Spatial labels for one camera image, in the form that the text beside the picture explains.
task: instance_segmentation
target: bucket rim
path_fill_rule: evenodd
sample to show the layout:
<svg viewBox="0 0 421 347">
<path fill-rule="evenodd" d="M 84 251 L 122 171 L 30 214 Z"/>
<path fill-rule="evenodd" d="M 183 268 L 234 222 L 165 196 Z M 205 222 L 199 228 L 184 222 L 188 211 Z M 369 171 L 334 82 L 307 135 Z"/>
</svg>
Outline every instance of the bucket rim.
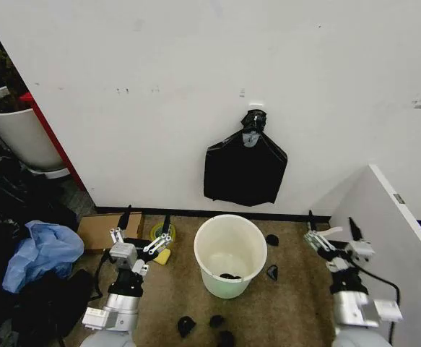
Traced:
<svg viewBox="0 0 421 347">
<path fill-rule="evenodd" d="M 207 267 L 202 263 L 200 257 L 197 254 L 197 249 L 196 249 L 196 245 L 197 245 L 197 241 L 199 239 L 199 234 L 201 233 L 202 229 L 205 227 L 205 225 L 210 224 L 212 221 L 214 221 L 215 219 L 220 219 L 220 218 L 236 218 L 236 219 L 240 219 L 243 220 L 245 223 L 250 224 L 251 226 L 253 226 L 259 233 L 259 237 L 260 240 L 263 241 L 263 258 L 265 259 L 263 264 L 261 264 L 261 266 L 259 266 L 255 271 L 253 271 L 250 275 L 247 275 L 246 277 L 242 277 L 242 278 L 237 278 L 235 280 L 230 280 L 228 278 L 222 278 L 218 275 L 214 275 L 209 269 L 207 269 Z M 221 282 L 226 282 L 226 283 L 241 283 L 241 282 L 246 282 L 248 280 L 252 280 L 252 278 L 254 278 L 255 276 L 257 276 L 261 270 L 263 269 L 263 267 L 265 266 L 266 263 L 266 258 L 268 255 L 268 247 L 266 246 L 266 240 L 265 237 L 263 236 L 261 230 L 259 229 L 258 226 L 256 226 L 254 223 L 252 223 L 249 219 L 241 217 L 239 215 L 231 215 L 231 214 L 224 214 L 224 215 L 216 215 L 215 217 L 209 218 L 208 220 L 206 220 L 198 229 L 196 236 L 194 237 L 194 256 L 197 260 L 197 263 L 199 264 L 200 268 L 209 276 L 212 276 L 215 280 L 219 280 Z"/>
</svg>

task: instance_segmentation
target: white wall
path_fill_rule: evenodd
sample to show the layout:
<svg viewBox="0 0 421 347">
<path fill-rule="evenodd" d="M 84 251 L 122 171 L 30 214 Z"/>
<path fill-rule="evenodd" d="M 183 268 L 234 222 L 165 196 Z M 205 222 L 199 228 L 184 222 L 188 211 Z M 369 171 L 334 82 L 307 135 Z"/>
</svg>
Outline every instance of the white wall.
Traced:
<svg viewBox="0 0 421 347">
<path fill-rule="evenodd" d="M 97 205 L 330 215 L 374 162 L 421 219 L 421 0 L 0 0 L 0 38 Z M 251 101 L 277 201 L 208 200 Z"/>
</svg>

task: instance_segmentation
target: brown carpet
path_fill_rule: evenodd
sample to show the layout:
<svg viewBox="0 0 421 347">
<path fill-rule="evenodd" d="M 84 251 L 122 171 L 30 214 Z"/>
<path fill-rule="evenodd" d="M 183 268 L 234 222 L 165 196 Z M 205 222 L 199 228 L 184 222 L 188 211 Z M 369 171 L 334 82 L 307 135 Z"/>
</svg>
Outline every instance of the brown carpet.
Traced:
<svg viewBox="0 0 421 347">
<path fill-rule="evenodd" d="M 205 220 L 172 217 L 177 238 L 168 264 L 151 262 L 144 279 L 139 323 L 134 332 L 138 347 L 216 346 L 220 330 L 231 331 L 237 346 L 329 347 L 334 335 L 330 274 L 324 261 L 303 241 L 306 224 L 253 220 L 265 235 L 278 235 L 279 247 L 268 246 L 263 272 L 241 296 L 223 300 L 205 289 L 194 258 L 194 235 Z M 144 236 L 161 221 L 163 216 L 146 215 Z M 75 270 L 86 268 L 94 273 L 99 258 L 83 256 Z M 279 267 L 277 282 L 265 273 L 271 264 Z M 116 274 L 111 264 L 104 266 L 101 289 L 106 293 Z M 101 307 L 105 298 L 91 306 Z M 214 314 L 226 319 L 220 329 L 208 326 Z M 176 323 L 185 315 L 191 316 L 197 325 L 182 339 Z M 78 346 L 90 333 L 79 322 L 65 339 L 67 346 Z"/>
</svg>

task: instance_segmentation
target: cardboard box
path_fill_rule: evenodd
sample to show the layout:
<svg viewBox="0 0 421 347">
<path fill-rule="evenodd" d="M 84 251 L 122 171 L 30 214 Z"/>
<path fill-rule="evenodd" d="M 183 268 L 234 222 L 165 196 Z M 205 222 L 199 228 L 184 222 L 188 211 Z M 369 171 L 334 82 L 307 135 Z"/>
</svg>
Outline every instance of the cardboard box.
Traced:
<svg viewBox="0 0 421 347">
<path fill-rule="evenodd" d="M 109 230 L 115 228 L 121 213 L 108 213 L 105 215 L 87 215 L 82 218 L 77 233 L 82 238 L 86 253 L 101 253 L 103 249 L 113 245 Z M 129 225 L 125 230 L 125 237 L 138 239 L 141 236 L 142 214 L 130 213 Z"/>
</svg>

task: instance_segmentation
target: plant pot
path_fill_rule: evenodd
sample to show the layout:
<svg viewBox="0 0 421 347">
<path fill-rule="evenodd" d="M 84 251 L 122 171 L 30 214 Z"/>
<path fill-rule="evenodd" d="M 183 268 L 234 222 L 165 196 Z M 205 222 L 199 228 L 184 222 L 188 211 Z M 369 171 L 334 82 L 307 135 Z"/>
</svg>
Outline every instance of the plant pot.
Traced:
<svg viewBox="0 0 421 347">
<path fill-rule="evenodd" d="M 8 94 L 7 87 L 0 88 L 0 98 Z M 0 138 L 30 168 L 55 171 L 64 167 L 64 162 L 31 108 L 0 113 Z"/>
</svg>

